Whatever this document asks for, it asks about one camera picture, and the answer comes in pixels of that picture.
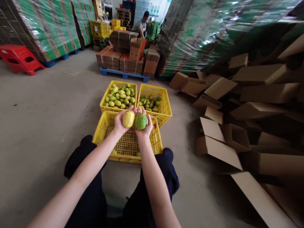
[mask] hand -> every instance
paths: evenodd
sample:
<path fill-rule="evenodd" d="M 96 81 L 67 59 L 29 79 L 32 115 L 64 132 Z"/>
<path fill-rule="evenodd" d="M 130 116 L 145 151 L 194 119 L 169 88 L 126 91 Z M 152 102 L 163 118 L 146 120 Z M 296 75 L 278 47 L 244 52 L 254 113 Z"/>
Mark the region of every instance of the hand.
<path fill-rule="evenodd" d="M 139 113 L 144 113 L 146 114 L 146 110 L 142 109 L 140 106 L 138 107 L 138 110 L 135 112 L 135 117 L 139 114 Z M 153 123 L 152 123 L 152 119 L 150 114 L 147 116 L 147 126 L 144 130 L 138 130 L 136 127 L 134 127 L 135 129 L 135 133 L 137 135 L 137 138 L 139 140 L 141 139 L 145 139 L 145 138 L 150 138 L 150 134 L 153 128 Z"/>
<path fill-rule="evenodd" d="M 114 130 L 121 133 L 121 135 L 123 135 L 124 133 L 126 133 L 130 128 L 125 128 L 123 126 L 123 117 L 122 115 L 127 112 L 127 111 L 133 111 L 134 113 L 136 113 L 137 111 L 137 108 L 134 107 L 133 105 L 131 105 L 129 107 L 128 110 L 123 110 L 121 112 L 119 112 L 116 117 L 115 117 L 115 127 L 114 127 Z"/>

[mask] person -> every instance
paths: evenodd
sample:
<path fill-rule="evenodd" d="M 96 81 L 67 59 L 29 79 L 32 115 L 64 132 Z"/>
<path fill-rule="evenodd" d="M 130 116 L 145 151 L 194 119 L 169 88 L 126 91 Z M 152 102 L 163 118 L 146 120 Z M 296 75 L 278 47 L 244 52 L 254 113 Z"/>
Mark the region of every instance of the person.
<path fill-rule="evenodd" d="M 132 27 L 132 32 L 137 32 L 140 34 L 140 36 L 144 39 L 147 35 L 146 32 L 146 22 L 148 21 L 150 16 L 149 11 L 146 11 L 142 17 L 142 19 L 139 19 L 137 22 L 134 23 Z"/>
<path fill-rule="evenodd" d="M 135 115 L 144 113 L 141 107 L 128 109 Z M 92 136 L 85 136 L 68 159 L 64 175 L 69 179 L 62 189 L 43 207 L 28 227 L 108 227 L 107 204 L 102 191 L 101 171 L 118 140 L 129 128 L 122 124 L 122 115 L 115 117 L 115 127 L 104 141 L 96 146 Z M 137 130 L 142 169 L 140 181 L 129 198 L 116 227 L 181 227 L 172 207 L 172 195 L 179 181 L 169 148 L 154 155 L 150 133 L 150 115 L 144 130 Z"/>

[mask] red plastic stool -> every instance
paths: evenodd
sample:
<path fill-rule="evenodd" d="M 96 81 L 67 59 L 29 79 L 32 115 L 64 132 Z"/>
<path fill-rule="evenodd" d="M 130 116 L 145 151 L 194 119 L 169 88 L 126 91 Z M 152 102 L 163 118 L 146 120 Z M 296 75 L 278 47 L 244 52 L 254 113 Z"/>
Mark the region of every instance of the red plastic stool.
<path fill-rule="evenodd" d="M 0 56 L 15 74 L 26 72 L 28 75 L 34 76 L 36 75 L 34 70 L 40 67 L 44 70 L 44 66 L 26 46 L 16 44 L 2 45 L 0 46 Z"/>

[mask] concrete floor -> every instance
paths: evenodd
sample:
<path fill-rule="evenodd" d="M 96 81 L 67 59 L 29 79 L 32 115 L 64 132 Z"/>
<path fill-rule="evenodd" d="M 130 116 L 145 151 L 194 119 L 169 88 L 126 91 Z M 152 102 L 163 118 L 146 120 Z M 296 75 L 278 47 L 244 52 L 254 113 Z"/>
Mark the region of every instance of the concrete floor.
<path fill-rule="evenodd" d="M 13 74 L 0 60 L 0 224 L 24 227 L 66 183 L 64 165 L 87 134 L 94 134 L 99 103 L 111 80 L 87 49 L 36 76 Z M 142 83 L 136 78 L 128 82 Z M 173 207 L 182 227 L 251 227 L 238 219 L 225 189 L 205 159 L 194 154 L 190 122 L 198 113 L 165 83 L 173 116 L 161 127 L 164 147 L 174 152 L 180 189 Z M 126 203 L 141 165 L 109 161 L 102 172 L 106 195 Z"/>

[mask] yellow plastic crate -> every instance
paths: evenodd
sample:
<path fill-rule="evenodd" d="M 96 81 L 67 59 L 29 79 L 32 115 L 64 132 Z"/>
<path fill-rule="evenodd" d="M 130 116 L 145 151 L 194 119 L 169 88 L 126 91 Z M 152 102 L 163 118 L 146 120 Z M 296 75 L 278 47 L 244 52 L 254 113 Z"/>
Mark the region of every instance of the yellow plastic crate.
<path fill-rule="evenodd" d="M 118 19 L 112 19 L 112 28 L 120 26 L 120 20 Z"/>
<path fill-rule="evenodd" d="M 92 35 L 107 37 L 110 35 L 110 23 L 90 21 L 90 28 Z"/>
<path fill-rule="evenodd" d="M 161 105 L 158 108 L 159 112 L 146 111 L 147 114 L 150 114 L 151 116 L 154 116 L 157 119 L 158 125 L 159 127 L 161 127 L 172 116 L 167 90 L 165 88 L 161 88 L 157 86 L 141 84 L 137 103 L 136 103 L 137 108 L 139 107 L 140 97 L 143 97 L 144 95 L 147 95 L 148 97 L 152 96 L 153 99 L 157 97 L 161 97 Z"/>
<path fill-rule="evenodd" d="M 115 126 L 115 116 L 118 112 L 105 111 L 102 113 L 97 125 L 92 143 L 97 146 L 111 133 Z M 153 129 L 150 134 L 150 142 L 154 154 L 162 154 L 162 140 L 157 120 L 152 117 Z M 138 140 L 134 127 L 130 128 L 115 146 L 117 155 L 110 155 L 108 160 L 120 162 L 141 163 L 141 158 L 136 156 L 139 152 Z"/>
<path fill-rule="evenodd" d="M 134 106 L 136 106 L 137 104 L 137 85 L 136 84 L 133 84 L 133 83 L 129 83 L 129 82 L 121 82 L 121 81 L 111 81 L 107 90 L 105 91 L 104 93 L 104 96 L 102 97 L 102 100 L 100 102 L 100 109 L 101 109 L 101 112 L 104 112 L 104 111 L 115 111 L 115 112 L 120 112 L 122 111 L 123 109 L 117 109 L 117 108 L 112 108 L 112 107 L 106 107 L 106 106 L 103 106 L 103 104 L 105 103 L 105 97 L 110 93 L 110 88 L 112 87 L 113 84 L 116 84 L 116 86 L 118 87 L 121 87 L 121 86 L 126 86 L 127 84 L 130 84 L 130 88 L 133 88 L 134 89 L 134 93 L 135 93 L 135 102 L 134 102 Z"/>

